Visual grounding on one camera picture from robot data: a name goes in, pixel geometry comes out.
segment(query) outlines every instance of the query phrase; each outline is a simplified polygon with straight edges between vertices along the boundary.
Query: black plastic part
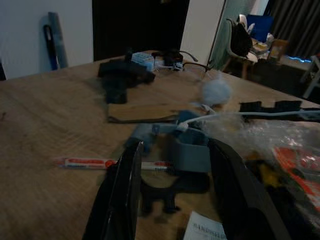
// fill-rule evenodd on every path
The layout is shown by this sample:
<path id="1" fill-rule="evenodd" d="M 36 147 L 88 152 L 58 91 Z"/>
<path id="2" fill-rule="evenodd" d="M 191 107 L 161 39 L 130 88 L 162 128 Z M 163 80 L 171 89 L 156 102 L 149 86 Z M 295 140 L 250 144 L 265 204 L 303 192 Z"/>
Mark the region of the black plastic part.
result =
<path id="1" fill-rule="evenodd" d="M 178 193 L 203 194 L 209 190 L 210 180 L 206 173 L 180 172 L 181 176 L 170 187 L 152 187 L 141 181 L 142 213 L 152 212 L 154 201 L 163 200 L 163 212 L 173 214 L 180 210 L 175 203 Z"/>
<path id="2" fill-rule="evenodd" d="M 134 240 L 141 183 L 138 142 L 110 166 L 96 195 L 83 240 Z"/>
<path id="3" fill-rule="evenodd" d="M 320 108 L 301 108 L 302 101 L 277 101 L 274 107 L 263 107 L 261 101 L 242 102 L 240 103 L 239 112 L 254 112 L 254 113 L 282 113 L 295 111 L 313 111 L 320 110 Z M 320 122 L 320 114 L 313 115 L 308 119 L 302 118 L 299 115 L 284 115 L 284 116 L 258 116 L 258 115 L 244 115 L 245 119 L 267 119 L 267 120 L 288 120 L 288 121 L 306 121 L 306 122 Z"/>
<path id="4" fill-rule="evenodd" d="M 121 75 L 108 74 L 101 81 L 106 91 L 105 100 L 108 104 L 127 103 L 127 86 Z"/>
<path id="5" fill-rule="evenodd" d="M 264 186 L 228 145 L 210 139 L 218 211 L 228 240 L 291 240 Z"/>
<path id="6" fill-rule="evenodd" d="M 99 66 L 98 77 L 102 78 L 108 104 L 125 104 L 128 101 L 127 88 L 155 80 L 156 75 L 147 71 L 146 66 L 131 61 L 132 54 L 132 49 L 129 49 L 124 60 L 110 60 Z"/>

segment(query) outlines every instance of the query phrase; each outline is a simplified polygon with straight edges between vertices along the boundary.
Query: eyeglasses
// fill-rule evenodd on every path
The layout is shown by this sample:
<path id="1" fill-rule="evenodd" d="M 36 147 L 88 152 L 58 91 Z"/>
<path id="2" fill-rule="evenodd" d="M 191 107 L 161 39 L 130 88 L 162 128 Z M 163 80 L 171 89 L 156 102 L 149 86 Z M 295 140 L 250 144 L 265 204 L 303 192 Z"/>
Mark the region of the eyeglasses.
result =
<path id="1" fill-rule="evenodd" d="M 199 63 L 193 63 L 193 62 L 185 62 L 182 65 L 182 70 L 184 72 L 188 72 L 193 75 L 196 82 L 202 81 L 206 73 L 210 70 L 209 67 L 199 64 Z"/>
<path id="2" fill-rule="evenodd" d="M 163 66 L 161 64 L 157 64 L 156 61 L 154 61 L 154 62 L 155 62 L 156 71 L 167 72 L 168 70 L 172 70 L 172 71 L 186 72 L 190 76 L 190 78 L 192 78 L 192 82 L 194 82 L 194 83 L 201 82 L 205 78 L 206 73 L 210 70 L 209 67 L 207 67 L 206 65 L 202 65 L 199 63 L 193 63 L 193 62 L 185 62 L 185 63 L 181 64 L 180 66 L 179 65 Z"/>

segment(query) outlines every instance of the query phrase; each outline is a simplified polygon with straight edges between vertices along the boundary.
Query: curtain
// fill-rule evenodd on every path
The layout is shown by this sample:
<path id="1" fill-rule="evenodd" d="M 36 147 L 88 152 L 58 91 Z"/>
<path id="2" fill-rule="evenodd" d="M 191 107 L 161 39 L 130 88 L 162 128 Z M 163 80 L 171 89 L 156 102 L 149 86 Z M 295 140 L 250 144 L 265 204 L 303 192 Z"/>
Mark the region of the curtain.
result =
<path id="1" fill-rule="evenodd" d="M 274 18 L 274 37 L 288 40 L 289 56 L 309 59 L 320 52 L 320 0 L 270 0 L 264 15 Z"/>

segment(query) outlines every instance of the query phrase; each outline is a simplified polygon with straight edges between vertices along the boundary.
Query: table surface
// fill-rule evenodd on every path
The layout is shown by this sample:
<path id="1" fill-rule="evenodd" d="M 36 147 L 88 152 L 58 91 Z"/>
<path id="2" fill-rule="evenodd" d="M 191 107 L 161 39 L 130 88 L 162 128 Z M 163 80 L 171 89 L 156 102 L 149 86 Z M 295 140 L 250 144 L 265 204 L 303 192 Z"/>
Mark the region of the table surface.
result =
<path id="1" fill-rule="evenodd" d="M 107 105 L 97 73 L 102 61 L 0 82 L 0 239 L 81 239 L 102 170 L 61 169 L 56 157 L 109 158 L 135 124 L 107 122 Z M 133 105 L 185 104 L 197 99 L 199 85 L 184 72 L 157 72 L 154 83 L 128 90 Z M 232 88 L 223 111 L 239 103 L 299 100 L 294 96 L 222 73 Z M 303 107 L 319 107 L 303 100 Z M 174 180 L 163 172 L 143 171 L 155 186 Z M 181 211 L 162 213 L 154 204 L 139 217 L 137 240 L 176 240 L 183 236 L 192 210 L 219 221 L 213 186 L 205 194 L 181 193 Z"/>

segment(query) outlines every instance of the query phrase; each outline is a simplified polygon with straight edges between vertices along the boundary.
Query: black bag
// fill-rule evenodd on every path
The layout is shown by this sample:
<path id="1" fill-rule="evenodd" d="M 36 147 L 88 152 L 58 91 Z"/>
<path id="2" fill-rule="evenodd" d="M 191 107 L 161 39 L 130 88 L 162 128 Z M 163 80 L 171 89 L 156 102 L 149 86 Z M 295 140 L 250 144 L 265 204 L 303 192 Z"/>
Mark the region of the black bag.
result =
<path id="1" fill-rule="evenodd" d="M 231 23 L 231 50 L 238 56 L 246 57 L 253 47 L 251 37 L 241 23 L 235 23 L 233 21 L 231 21 Z"/>

